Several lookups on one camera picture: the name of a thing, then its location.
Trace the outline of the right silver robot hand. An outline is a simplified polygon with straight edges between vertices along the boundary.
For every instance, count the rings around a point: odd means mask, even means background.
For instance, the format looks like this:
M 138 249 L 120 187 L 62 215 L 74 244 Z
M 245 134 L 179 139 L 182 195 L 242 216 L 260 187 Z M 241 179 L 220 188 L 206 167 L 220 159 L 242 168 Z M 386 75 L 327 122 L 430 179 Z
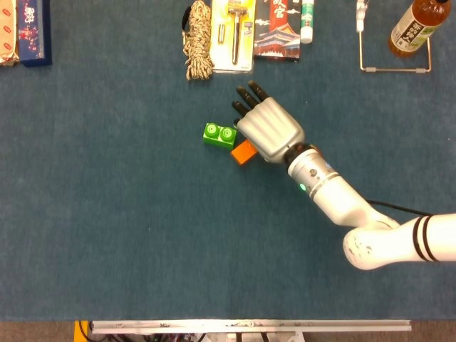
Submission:
M 304 129 L 259 84 L 249 81 L 248 86 L 236 88 L 241 100 L 232 102 L 240 116 L 234 120 L 234 127 L 267 162 L 284 163 L 285 154 L 304 142 Z

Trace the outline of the orange toy brick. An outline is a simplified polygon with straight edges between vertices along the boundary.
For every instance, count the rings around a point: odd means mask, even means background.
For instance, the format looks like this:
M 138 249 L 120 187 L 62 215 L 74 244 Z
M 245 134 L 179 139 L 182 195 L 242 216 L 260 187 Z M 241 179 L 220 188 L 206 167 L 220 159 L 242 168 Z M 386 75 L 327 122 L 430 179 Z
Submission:
M 231 151 L 231 156 L 239 165 L 244 165 L 257 154 L 257 149 L 245 140 Z

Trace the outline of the green toy brick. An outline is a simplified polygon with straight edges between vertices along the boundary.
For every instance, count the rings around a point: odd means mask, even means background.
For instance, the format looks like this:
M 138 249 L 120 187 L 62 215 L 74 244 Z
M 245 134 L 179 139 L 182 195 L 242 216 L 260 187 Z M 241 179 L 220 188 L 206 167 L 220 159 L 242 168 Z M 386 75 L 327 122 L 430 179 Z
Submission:
M 205 143 L 225 147 L 230 150 L 234 148 L 236 137 L 237 130 L 227 126 L 220 126 L 216 123 L 207 123 L 202 135 Z

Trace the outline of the razor in yellow blister pack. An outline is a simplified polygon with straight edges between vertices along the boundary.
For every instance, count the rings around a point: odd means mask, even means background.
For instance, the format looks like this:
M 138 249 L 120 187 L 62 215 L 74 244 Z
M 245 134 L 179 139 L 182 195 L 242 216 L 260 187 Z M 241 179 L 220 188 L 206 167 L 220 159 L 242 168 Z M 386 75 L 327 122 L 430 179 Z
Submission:
M 251 72 L 256 0 L 212 0 L 211 10 L 213 71 Z

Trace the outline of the black red palace-print box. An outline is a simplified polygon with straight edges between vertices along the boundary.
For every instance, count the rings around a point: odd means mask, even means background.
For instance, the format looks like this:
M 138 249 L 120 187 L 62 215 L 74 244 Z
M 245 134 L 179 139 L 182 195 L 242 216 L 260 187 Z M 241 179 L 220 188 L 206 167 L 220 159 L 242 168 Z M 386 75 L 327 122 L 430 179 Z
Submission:
M 256 0 L 254 57 L 298 61 L 301 0 Z

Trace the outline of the white green tube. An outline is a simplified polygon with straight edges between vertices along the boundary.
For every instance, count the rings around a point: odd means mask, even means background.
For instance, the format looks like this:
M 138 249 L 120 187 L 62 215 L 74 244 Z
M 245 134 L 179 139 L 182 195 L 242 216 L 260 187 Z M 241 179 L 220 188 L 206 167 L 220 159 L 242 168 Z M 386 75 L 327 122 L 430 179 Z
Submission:
M 301 30 L 302 44 L 313 41 L 314 34 L 314 0 L 301 0 Z

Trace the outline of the white clip on stand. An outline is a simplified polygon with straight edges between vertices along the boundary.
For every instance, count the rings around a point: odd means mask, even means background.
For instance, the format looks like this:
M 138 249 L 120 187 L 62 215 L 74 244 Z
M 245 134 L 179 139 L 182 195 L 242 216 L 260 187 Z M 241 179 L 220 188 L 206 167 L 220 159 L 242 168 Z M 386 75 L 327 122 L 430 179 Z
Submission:
M 356 31 L 358 33 L 361 33 L 364 30 L 367 8 L 368 2 L 366 0 L 356 0 Z

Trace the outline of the blue table cloth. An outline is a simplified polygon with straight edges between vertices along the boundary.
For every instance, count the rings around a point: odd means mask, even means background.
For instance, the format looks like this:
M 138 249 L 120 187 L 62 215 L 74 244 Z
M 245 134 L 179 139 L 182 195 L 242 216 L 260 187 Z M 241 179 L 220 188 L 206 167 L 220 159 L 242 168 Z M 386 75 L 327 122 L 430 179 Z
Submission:
M 424 68 L 369 0 L 363 65 Z M 456 212 L 456 0 L 432 70 L 364 73 L 356 0 L 315 0 L 297 62 L 188 81 L 190 0 L 51 0 L 53 63 L 0 68 L 0 321 L 456 319 L 456 263 L 361 271 L 282 165 L 202 139 L 257 82 L 378 210 Z

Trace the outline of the amber tea bottle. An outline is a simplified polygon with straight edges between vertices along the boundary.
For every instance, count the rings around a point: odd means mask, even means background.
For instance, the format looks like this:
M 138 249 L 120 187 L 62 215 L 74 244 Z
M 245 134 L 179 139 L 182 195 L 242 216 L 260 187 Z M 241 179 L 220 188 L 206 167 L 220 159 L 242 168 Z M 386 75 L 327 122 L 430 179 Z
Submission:
M 401 57 L 416 53 L 448 18 L 451 6 L 451 0 L 413 0 L 390 33 L 390 50 Z

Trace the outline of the navy blue floral box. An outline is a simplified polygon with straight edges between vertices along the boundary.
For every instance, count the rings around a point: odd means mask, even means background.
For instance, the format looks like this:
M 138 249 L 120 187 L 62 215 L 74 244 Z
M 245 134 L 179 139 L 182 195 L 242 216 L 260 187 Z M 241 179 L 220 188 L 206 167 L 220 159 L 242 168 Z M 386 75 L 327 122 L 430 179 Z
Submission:
M 21 64 L 51 65 L 51 1 L 17 0 L 17 28 Z

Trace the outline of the gold red-patterned package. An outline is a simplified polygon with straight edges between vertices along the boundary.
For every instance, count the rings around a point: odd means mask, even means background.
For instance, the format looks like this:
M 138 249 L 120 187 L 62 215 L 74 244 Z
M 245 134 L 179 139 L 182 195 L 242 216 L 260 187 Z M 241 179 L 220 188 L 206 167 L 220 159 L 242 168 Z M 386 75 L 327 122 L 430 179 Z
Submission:
M 19 61 L 17 0 L 0 0 L 0 66 Z

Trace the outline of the aluminium rail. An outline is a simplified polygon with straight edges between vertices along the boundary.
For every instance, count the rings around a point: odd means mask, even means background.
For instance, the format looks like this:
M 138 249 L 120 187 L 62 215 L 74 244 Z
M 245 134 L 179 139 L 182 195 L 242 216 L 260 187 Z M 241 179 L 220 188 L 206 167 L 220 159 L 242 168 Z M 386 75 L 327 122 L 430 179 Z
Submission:
M 93 321 L 94 334 L 411 331 L 409 320 L 182 319 Z

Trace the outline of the yellow frame part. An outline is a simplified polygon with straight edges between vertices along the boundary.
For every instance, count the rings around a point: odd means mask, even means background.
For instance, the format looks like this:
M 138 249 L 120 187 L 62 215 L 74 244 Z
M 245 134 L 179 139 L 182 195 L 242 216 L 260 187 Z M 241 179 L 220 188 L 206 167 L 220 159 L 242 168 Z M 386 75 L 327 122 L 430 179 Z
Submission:
M 75 321 L 73 331 L 73 342 L 88 342 L 88 321 Z

